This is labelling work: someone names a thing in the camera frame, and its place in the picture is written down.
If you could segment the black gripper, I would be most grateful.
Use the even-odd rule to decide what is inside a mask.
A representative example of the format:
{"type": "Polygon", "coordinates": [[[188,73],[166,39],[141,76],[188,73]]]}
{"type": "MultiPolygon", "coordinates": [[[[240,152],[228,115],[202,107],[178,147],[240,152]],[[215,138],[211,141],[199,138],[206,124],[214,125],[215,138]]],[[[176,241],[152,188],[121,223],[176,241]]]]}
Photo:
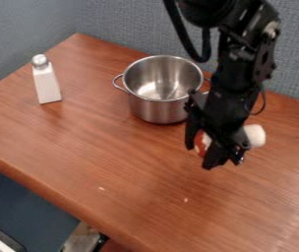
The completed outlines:
{"type": "Polygon", "coordinates": [[[186,103],[186,147],[194,148],[196,132],[202,130],[211,138],[202,167],[207,170],[224,165],[230,160],[240,164],[251,143],[243,130],[247,113],[240,103],[230,96],[218,96],[191,90],[186,103]]]}

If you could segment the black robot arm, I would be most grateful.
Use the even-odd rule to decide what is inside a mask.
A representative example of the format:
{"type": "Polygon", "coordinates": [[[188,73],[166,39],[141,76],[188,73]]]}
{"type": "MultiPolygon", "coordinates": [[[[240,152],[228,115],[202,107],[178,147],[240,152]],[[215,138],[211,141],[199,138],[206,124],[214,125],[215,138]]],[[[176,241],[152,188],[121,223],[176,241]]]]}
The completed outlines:
{"type": "Polygon", "coordinates": [[[166,8],[194,61],[208,61],[210,31],[219,30],[210,91],[187,92],[186,146],[199,151],[206,169],[239,164],[246,151],[265,143],[262,127],[244,122],[277,68],[278,13],[267,0],[167,0],[166,8]]]}

